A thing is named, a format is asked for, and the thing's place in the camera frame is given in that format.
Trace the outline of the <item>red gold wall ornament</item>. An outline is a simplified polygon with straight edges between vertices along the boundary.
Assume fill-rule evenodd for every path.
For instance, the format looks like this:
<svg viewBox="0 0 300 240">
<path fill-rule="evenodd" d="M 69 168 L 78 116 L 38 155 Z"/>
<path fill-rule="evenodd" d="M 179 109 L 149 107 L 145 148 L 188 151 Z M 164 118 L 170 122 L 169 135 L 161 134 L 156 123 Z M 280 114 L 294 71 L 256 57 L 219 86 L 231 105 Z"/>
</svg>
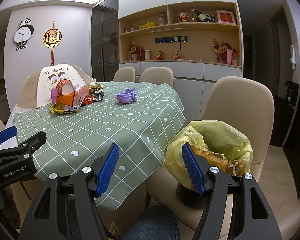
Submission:
<svg viewBox="0 0 300 240">
<path fill-rule="evenodd" d="M 55 27 L 55 21 L 52 22 L 52 27 L 48 29 L 43 36 L 43 44 L 50 49 L 50 66 L 55 65 L 54 49 L 61 43 L 62 33 Z"/>
</svg>

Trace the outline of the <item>pink square toy box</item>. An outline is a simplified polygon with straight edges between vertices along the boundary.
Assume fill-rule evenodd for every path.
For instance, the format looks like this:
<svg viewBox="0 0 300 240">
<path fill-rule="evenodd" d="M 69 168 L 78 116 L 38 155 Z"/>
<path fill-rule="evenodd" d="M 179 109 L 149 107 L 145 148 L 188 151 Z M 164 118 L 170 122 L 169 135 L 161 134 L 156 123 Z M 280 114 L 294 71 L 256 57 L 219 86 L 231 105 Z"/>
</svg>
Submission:
<svg viewBox="0 0 300 240">
<path fill-rule="evenodd" d="M 56 98 L 57 98 L 58 92 L 56 87 L 53 87 L 53 89 L 51 89 L 51 101 L 53 104 L 56 103 Z"/>
</svg>

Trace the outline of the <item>wooden shelf cabinet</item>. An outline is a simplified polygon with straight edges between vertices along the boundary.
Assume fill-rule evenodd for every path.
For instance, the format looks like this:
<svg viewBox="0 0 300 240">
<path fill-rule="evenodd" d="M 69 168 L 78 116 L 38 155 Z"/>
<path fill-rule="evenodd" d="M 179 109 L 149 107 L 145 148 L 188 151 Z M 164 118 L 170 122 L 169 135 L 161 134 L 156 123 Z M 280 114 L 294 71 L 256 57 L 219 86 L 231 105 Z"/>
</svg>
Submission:
<svg viewBox="0 0 300 240">
<path fill-rule="evenodd" d="M 215 16 L 215 23 L 197 22 L 192 7 Z M 218 23 L 216 10 L 233 11 L 237 24 Z M 211 87 L 225 76 L 242 76 L 242 48 L 235 2 L 174 3 L 119 15 L 119 67 L 133 67 L 137 79 L 147 68 L 168 67 L 180 83 Z"/>
</svg>

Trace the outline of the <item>gold candy wrapper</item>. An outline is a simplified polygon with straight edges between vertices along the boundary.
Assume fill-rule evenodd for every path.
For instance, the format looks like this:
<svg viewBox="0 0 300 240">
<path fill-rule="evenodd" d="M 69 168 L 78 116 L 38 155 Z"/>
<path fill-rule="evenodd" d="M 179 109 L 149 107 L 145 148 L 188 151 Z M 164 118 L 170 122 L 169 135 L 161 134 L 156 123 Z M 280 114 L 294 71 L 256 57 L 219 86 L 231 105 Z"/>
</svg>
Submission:
<svg viewBox="0 0 300 240">
<path fill-rule="evenodd" d="M 89 84 L 89 90 L 90 92 L 94 92 L 94 91 L 98 91 L 98 90 L 102 90 L 104 88 L 104 85 L 100 84 L 100 83 L 96 83 L 96 82 L 91 82 Z"/>
</svg>

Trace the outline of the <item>cream folding food cover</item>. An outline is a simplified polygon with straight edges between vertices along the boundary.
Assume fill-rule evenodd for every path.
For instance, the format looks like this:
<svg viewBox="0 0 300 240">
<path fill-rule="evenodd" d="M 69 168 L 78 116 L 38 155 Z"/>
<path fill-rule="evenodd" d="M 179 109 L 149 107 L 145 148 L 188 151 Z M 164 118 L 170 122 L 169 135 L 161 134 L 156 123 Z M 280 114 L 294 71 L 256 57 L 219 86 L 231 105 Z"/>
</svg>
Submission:
<svg viewBox="0 0 300 240">
<path fill-rule="evenodd" d="M 68 79 L 73 85 L 80 86 L 90 84 L 92 81 L 83 69 L 74 64 L 63 63 L 44 67 L 30 75 L 24 82 L 16 108 L 39 108 L 50 104 L 51 89 L 62 79 Z"/>
</svg>

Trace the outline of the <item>green checked tablecloth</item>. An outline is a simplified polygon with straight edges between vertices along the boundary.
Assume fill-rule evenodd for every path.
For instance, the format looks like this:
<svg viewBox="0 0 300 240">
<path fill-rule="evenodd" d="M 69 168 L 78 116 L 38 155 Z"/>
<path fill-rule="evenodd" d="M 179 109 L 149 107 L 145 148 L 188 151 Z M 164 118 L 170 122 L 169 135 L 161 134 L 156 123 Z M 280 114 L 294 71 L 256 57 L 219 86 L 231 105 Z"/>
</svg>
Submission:
<svg viewBox="0 0 300 240">
<path fill-rule="evenodd" d="M 127 88 L 136 89 L 137 101 L 123 104 L 115 99 Z M 45 180 L 56 172 L 69 176 L 106 154 L 112 143 L 119 160 L 107 191 L 97 207 L 117 209 L 125 198 L 164 163 L 169 141 L 185 122 L 183 103 L 167 84 L 108 82 L 104 98 L 70 114 L 52 114 L 50 106 L 15 113 L 19 142 L 37 132 L 46 143 L 33 154 L 36 178 Z"/>
</svg>

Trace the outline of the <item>panda wall clock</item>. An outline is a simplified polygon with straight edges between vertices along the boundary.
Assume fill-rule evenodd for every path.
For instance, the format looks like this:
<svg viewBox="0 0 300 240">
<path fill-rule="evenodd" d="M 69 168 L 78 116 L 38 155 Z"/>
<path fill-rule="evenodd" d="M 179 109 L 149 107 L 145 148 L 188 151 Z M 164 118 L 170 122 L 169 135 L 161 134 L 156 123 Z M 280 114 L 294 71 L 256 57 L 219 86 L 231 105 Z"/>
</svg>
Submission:
<svg viewBox="0 0 300 240">
<path fill-rule="evenodd" d="M 28 40 L 32 37 L 34 33 L 34 26 L 31 22 L 32 20 L 27 17 L 21 21 L 19 29 L 16 31 L 13 38 L 16 44 L 16 51 L 25 49 Z"/>
</svg>

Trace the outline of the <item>red gold snack packet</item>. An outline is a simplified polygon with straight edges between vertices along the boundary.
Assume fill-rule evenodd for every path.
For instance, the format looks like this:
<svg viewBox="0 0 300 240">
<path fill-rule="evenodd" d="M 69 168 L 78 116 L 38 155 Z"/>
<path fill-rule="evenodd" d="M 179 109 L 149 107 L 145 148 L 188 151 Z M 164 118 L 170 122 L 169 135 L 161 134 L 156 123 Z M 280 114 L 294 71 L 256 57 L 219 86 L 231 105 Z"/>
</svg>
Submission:
<svg viewBox="0 0 300 240">
<path fill-rule="evenodd" d="M 87 95 L 83 101 L 82 101 L 82 105 L 89 105 L 91 103 L 95 103 L 95 102 L 99 102 L 99 97 L 95 97 L 93 95 Z"/>
</svg>

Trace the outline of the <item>panda bottle figurine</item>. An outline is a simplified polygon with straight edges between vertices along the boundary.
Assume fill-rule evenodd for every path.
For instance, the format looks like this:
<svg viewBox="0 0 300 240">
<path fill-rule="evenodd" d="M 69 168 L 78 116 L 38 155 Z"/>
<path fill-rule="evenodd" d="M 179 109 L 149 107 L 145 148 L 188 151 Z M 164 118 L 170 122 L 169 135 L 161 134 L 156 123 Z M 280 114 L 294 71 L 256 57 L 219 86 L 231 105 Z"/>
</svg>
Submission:
<svg viewBox="0 0 300 240">
<path fill-rule="evenodd" d="M 216 18 L 213 15 L 209 15 L 203 12 L 200 12 L 199 10 L 197 10 L 196 8 L 192 7 L 192 12 L 195 13 L 196 15 L 196 21 L 197 22 L 210 22 L 210 23 L 215 23 Z"/>
</svg>

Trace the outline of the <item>red framed picture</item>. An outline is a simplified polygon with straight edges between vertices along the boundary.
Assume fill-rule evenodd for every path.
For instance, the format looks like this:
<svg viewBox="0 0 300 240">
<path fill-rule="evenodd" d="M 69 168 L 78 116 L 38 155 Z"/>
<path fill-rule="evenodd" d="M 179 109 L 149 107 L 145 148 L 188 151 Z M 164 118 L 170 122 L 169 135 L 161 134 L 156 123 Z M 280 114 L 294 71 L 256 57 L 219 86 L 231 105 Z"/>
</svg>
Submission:
<svg viewBox="0 0 300 240">
<path fill-rule="evenodd" d="M 233 11 L 216 10 L 216 13 L 217 13 L 218 23 L 234 24 L 234 25 L 237 24 Z"/>
</svg>

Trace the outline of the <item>yellow wafer packet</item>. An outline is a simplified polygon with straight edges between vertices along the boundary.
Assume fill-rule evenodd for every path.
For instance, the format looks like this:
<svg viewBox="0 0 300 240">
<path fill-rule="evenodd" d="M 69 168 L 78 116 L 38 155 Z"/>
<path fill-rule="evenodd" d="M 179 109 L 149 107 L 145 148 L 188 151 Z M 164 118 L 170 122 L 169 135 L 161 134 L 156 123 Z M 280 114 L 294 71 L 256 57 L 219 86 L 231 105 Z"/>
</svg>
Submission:
<svg viewBox="0 0 300 240">
<path fill-rule="evenodd" d="M 79 102 L 78 104 L 74 105 L 74 106 L 68 106 L 68 105 L 64 105 L 60 102 L 55 103 L 54 105 L 52 105 L 50 107 L 50 112 L 52 114 L 69 114 L 69 113 L 75 113 L 79 110 L 79 108 L 81 107 L 81 102 Z"/>
</svg>

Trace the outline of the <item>orange paper box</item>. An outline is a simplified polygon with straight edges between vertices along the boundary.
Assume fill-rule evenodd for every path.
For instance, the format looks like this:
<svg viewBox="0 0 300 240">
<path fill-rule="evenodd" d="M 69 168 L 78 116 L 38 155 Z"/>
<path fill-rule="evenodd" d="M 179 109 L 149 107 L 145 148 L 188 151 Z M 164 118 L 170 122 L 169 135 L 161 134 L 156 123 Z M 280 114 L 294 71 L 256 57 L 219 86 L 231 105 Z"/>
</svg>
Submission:
<svg viewBox="0 0 300 240">
<path fill-rule="evenodd" d="M 82 87 L 74 88 L 74 92 L 68 95 L 57 95 L 56 102 L 60 102 L 64 105 L 74 106 L 89 94 L 89 85 L 83 85 Z"/>
</svg>

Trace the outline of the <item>beige chair far left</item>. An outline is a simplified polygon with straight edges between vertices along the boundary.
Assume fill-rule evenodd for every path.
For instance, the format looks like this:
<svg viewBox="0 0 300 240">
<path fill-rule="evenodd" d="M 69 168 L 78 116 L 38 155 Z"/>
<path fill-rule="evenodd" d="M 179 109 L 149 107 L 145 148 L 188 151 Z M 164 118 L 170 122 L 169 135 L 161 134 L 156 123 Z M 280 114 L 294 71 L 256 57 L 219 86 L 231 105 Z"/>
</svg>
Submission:
<svg viewBox="0 0 300 240">
<path fill-rule="evenodd" d="M 114 82 L 135 82 L 135 69 L 133 67 L 123 67 L 116 71 Z"/>
</svg>

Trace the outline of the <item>purple toy carriage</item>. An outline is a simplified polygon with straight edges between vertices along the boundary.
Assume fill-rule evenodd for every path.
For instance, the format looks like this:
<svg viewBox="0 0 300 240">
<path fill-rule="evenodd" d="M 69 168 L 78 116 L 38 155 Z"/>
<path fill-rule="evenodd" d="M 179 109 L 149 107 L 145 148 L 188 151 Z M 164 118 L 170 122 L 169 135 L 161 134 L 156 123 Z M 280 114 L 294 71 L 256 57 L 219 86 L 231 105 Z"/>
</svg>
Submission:
<svg viewBox="0 0 300 240">
<path fill-rule="evenodd" d="M 123 104 L 135 102 L 137 101 L 136 89 L 127 88 L 124 92 L 118 93 L 115 99 L 118 100 L 119 103 L 123 103 Z"/>
</svg>

